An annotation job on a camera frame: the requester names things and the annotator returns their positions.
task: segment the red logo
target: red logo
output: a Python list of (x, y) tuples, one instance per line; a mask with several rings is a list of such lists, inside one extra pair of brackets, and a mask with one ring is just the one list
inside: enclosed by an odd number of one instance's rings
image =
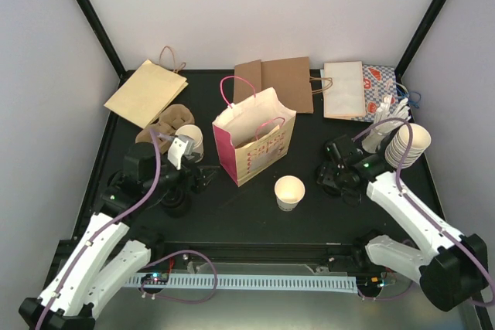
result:
[(381, 81), (381, 72), (380, 70), (374, 69), (373, 67), (368, 67), (368, 71), (370, 72), (373, 77), (380, 82)]
[(367, 77), (364, 78), (364, 89), (370, 89), (371, 88), (371, 80), (369, 80)]
[(378, 108), (378, 107), (377, 107), (377, 104), (376, 104), (376, 103), (374, 103), (374, 102), (370, 102), (370, 103), (368, 104), (368, 112), (369, 112), (370, 114), (374, 114), (375, 112), (377, 112), (377, 108)]

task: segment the wire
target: wire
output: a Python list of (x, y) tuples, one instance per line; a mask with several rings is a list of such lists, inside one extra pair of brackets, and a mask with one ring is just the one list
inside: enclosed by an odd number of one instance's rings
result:
[[(399, 88), (400, 88), (398, 90), (399, 96), (401, 96), (401, 98), (407, 98), (408, 99), (408, 103), (411, 106), (413, 106), (415, 108), (419, 108), (419, 101), (421, 100), (421, 93), (419, 93), (416, 90), (409, 90), (408, 88), (406, 88), (405, 85), (400, 84), (400, 83), (396, 83), (396, 85), (398, 85)], [(417, 94), (418, 95), (418, 99), (417, 100), (411, 99), (411, 94)]]
[[(155, 170), (155, 178), (153, 179), (153, 183), (147, 193), (140, 199), (136, 204), (134, 204), (131, 208), (123, 212), (122, 214), (119, 214), (115, 218), (113, 218), (110, 222), (106, 223), (104, 226), (102, 226), (98, 231), (96, 231), (93, 236), (90, 237), (90, 239), (87, 241), (90, 245), (93, 244), (93, 242), (97, 239), (97, 237), (105, 231), (109, 226), (116, 224), (117, 222), (121, 221), (124, 219), (126, 216), (129, 214), (133, 213), (136, 209), (138, 209), (140, 206), (142, 206), (152, 193), (155, 191), (156, 186), (158, 185), (158, 181), (160, 178), (160, 150), (159, 150), (159, 145), (158, 145), (158, 140), (156, 139), (156, 133), (152, 129), (149, 130), (150, 135), (152, 136), (152, 141), (153, 141), (153, 146), (155, 147), (155, 157), (156, 157), (156, 170)], [(45, 320), (45, 317), (48, 315), (48, 312), (50, 311), (51, 307), (53, 306), (53, 303), (55, 302), (56, 298), (60, 295), (60, 290), (62, 290), (63, 285), (66, 283), (67, 279), (69, 278), (70, 274), (72, 273), (73, 269), (76, 267), (77, 262), (81, 259), (81, 257), (84, 255), (84, 252), (87, 250), (89, 247), (88, 245), (84, 245), (81, 250), (77, 253), (77, 255), (74, 257), (74, 259), (70, 262), (69, 267), (63, 274), (63, 276), (60, 278), (59, 284), (56, 286), (55, 291), (53, 293), (53, 296), (51, 299), (46, 303), (45, 308), (43, 309), (43, 312), (39, 316), (38, 322), (36, 323), (35, 330), (40, 330), (41, 326), (43, 325), (43, 321)]]
[(371, 131), (373, 128), (375, 128), (377, 125), (388, 122), (388, 121), (402, 121), (404, 124), (407, 125), (408, 130), (409, 130), (409, 139), (408, 139), (408, 144), (405, 148), (405, 152), (402, 155), (401, 160), (399, 161), (397, 171), (395, 172), (395, 183), (397, 185), (398, 191), (404, 196), (406, 200), (409, 201), (409, 203), (412, 205), (413, 208), (415, 208), (418, 213), (420, 213), (426, 220), (434, 226), (439, 233), (441, 233), (443, 236), (445, 236), (447, 239), (449, 239), (454, 245), (456, 245), (473, 263), (474, 265), (480, 270), (481, 274), (485, 277), (486, 281), (488, 282), (490, 286), (490, 290), (492, 291), (493, 297), (492, 300), (483, 303), (482, 301), (474, 301), (472, 299), (469, 299), (468, 302), (473, 305), (477, 305), (478, 307), (493, 307), (495, 305), (495, 282), (493, 281), (493, 278), (490, 276), (486, 268), (481, 264), (481, 262), (466, 248), (464, 245), (462, 245), (452, 234), (450, 234), (448, 231), (444, 230), (442, 226), (440, 226), (426, 211), (424, 211), (417, 203), (416, 201), (413, 200), (412, 197), (410, 197), (406, 190), (403, 189), (402, 184), (401, 184), (401, 172), (402, 168), (404, 165), (404, 161), (407, 158), (409, 151), (411, 150), (412, 146), (412, 126), (408, 123), (407, 120), (405, 119), (400, 119), (398, 117), (390, 117), (388, 119), (382, 120), (376, 124), (370, 125), (366, 130), (360, 132), (356, 137), (353, 138), (353, 141), (356, 141), (358, 138), (362, 137), (369, 131)]
[(145, 281), (145, 282), (143, 282), (141, 284), (141, 292), (142, 292), (142, 294), (144, 296), (154, 297), (154, 298), (158, 298), (158, 299), (166, 299), (168, 301), (174, 301), (174, 302), (183, 303), (183, 304), (201, 304), (201, 303), (204, 303), (205, 301), (209, 301), (215, 295), (215, 292), (217, 290), (217, 285), (218, 285), (218, 273), (217, 273), (217, 269), (213, 265), (212, 261), (206, 255), (200, 253), (199, 251), (195, 251), (195, 250), (179, 250), (179, 251), (176, 251), (175, 253), (171, 253), (171, 254), (167, 255), (166, 257), (160, 258), (160, 259), (156, 260), (155, 262), (152, 262), (152, 263), (148, 264), (147, 266), (144, 266), (143, 268), (153, 267), (153, 266), (155, 266), (158, 263), (161, 263), (161, 262), (163, 262), (163, 261), (165, 261), (167, 259), (170, 259), (172, 257), (176, 257), (177, 255), (180, 255), (180, 254), (194, 254), (194, 255), (197, 255), (199, 257), (202, 257), (210, 265), (211, 270), (213, 271), (213, 287), (212, 287), (210, 293), (206, 297), (204, 297), (202, 299), (198, 299), (197, 301), (188, 301), (186, 299), (179, 299), (179, 298), (169, 297), (167, 295), (150, 294), (150, 293), (146, 293), (145, 292), (145, 285), (146, 285), (146, 282), (148, 282), (148, 281)]

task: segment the paper bag handle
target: paper bag handle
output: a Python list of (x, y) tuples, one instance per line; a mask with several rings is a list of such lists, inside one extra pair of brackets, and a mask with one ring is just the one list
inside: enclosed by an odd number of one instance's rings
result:
[(258, 132), (260, 131), (261, 128), (263, 128), (266, 124), (270, 124), (271, 122), (277, 120), (277, 119), (282, 119), (283, 122), (280, 124), (282, 126), (285, 123), (285, 119), (282, 116), (277, 116), (271, 120), (268, 120), (266, 123), (263, 123), (259, 127), (256, 128), (256, 132), (254, 133), (254, 137), (256, 138), (256, 141), (258, 140)]
[(224, 94), (224, 81), (227, 79), (239, 79), (244, 81), (245, 83), (249, 84), (251, 88), (253, 88), (253, 95), (256, 97), (256, 89), (254, 88), (253, 84), (249, 83), (246, 79), (243, 79), (242, 77), (236, 77), (235, 75), (230, 75), (229, 77), (224, 77), (222, 80), (220, 80), (220, 93), (222, 93), (222, 98), (224, 99), (225, 103), (227, 104), (228, 107), (232, 108), (232, 104), (227, 100)]

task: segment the black tabletop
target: black tabletop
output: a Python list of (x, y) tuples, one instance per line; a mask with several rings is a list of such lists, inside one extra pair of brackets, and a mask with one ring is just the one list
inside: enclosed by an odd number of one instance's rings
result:
[[(219, 165), (213, 139), (212, 122), (226, 108), (219, 91), (222, 77), (214, 70), (181, 73), (189, 86), (174, 100), (192, 112), (203, 132), (204, 159), (201, 165)], [(232, 98), (232, 83), (225, 84)], [(323, 118), (322, 94), (313, 96), (314, 114), (298, 114), (288, 154), (237, 187), (221, 169), (209, 188), (193, 195), (193, 207), (184, 217), (169, 218), (161, 209), (140, 215), (138, 224), (162, 231), (169, 242), (194, 243), (352, 243), (372, 229), (379, 229), (396, 240), (407, 238), (405, 231), (377, 204), (363, 197), (357, 207), (339, 198), (331, 198), (315, 183), (315, 169), (324, 159), (323, 143), (342, 134), (354, 136), (367, 127), (365, 123)], [(122, 159), (134, 143), (138, 127), (118, 118), (101, 169), (96, 195), (106, 187), (110, 175), (121, 168)], [(300, 178), (306, 195), (290, 213), (276, 204), (274, 185), (283, 175)], [(431, 187), (425, 160), (404, 170), (403, 180), (436, 213), (435, 192)]]

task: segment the white paper cup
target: white paper cup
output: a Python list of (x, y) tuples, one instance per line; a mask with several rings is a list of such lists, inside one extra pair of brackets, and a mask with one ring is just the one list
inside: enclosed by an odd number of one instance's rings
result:
[(203, 133), (201, 133), (201, 129), (199, 129), (196, 125), (188, 124), (180, 127), (176, 131), (176, 135), (187, 135), (194, 140), (193, 152), (199, 154), (195, 155), (194, 153), (190, 156), (186, 156), (189, 160), (194, 160), (194, 162), (200, 162), (203, 160), (204, 156), (204, 148), (203, 148)]
[(275, 183), (275, 195), (277, 196), (277, 204), (284, 212), (292, 211), (302, 200), (306, 189), (304, 183), (292, 175), (281, 177)]
[[(426, 148), (432, 143), (432, 137), (421, 125), (411, 124), (412, 146), (404, 160), (403, 168), (409, 168), (422, 155)], [(397, 168), (409, 140), (409, 130), (403, 125), (390, 144), (385, 149), (385, 160), (390, 166)]]
[[(412, 128), (412, 146), (411, 150), (425, 150), (432, 143), (432, 136), (421, 125), (411, 124)], [(397, 134), (398, 142), (404, 146), (408, 145), (409, 130), (407, 125), (402, 125)]]
[[(392, 142), (391, 142), (391, 145), (392, 145), (392, 147), (393, 147), (396, 151), (398, 151), (398, 152), (400, 152), (400, 153), (404, 153), (404, 152), (405, 152), (405, 148), (406, 148), (406, 146), (404, 146), (404, 145), (403, 145), (403, 144), (402, 144), (399, 140), (392, 141)], [(422, 153), (423, 153), (423, 151), (424, 151), (423, 149), (418, 150), (418, 149), (411, 148), (411, 149), (409, 150), (409, 155), (417, 155), (417, 154), (422, 154)]]

